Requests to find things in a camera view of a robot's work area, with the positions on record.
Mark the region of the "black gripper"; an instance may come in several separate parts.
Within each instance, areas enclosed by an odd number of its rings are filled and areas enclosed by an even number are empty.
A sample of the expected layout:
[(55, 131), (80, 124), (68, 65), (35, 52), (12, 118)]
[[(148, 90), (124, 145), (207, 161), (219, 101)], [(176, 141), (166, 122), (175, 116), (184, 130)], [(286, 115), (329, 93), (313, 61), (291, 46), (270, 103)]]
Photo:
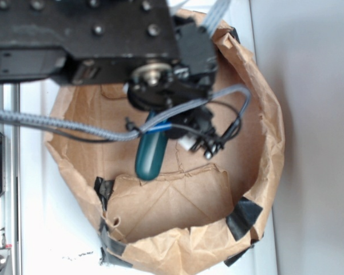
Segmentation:
[(205, 103), (212, 99), (218, 70), (216, 53), (206, 27), (197, 25), (192, 18), (175, 16), (173, 20), (180, 61), (175, 65), (150, 63), (137, 68), (127, 97), (135, 108), (149, 113), (148, 119), (169, 111), (167, 118), (155, 126), (165, 127), (168, 140), (191, 138), (190, 150), (203, 148), (210, 158), (222, 147), (212, 125), (212, 112), (204, 104), (185, 111), (177, 106), (196, 99)]

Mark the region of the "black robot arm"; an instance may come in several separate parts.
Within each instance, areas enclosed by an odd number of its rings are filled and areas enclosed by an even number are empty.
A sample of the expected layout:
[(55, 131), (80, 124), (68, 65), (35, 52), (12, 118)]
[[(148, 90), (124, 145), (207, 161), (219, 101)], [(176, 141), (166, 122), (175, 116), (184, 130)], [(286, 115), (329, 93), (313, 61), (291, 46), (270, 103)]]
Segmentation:
[(0, 122), (82, 132), (91, 143), (192, 134), (206, 157), (214, 156), (227, 138), (194, 114), (213, 97), (211, 38), (227, 4), (217, 1), (198, 22), (166, 1), (0, 1), (0, 84), (125, 84), (135, 108), (157, 113), (142, 126), (127, 122), (125, 133), (2, 110)]

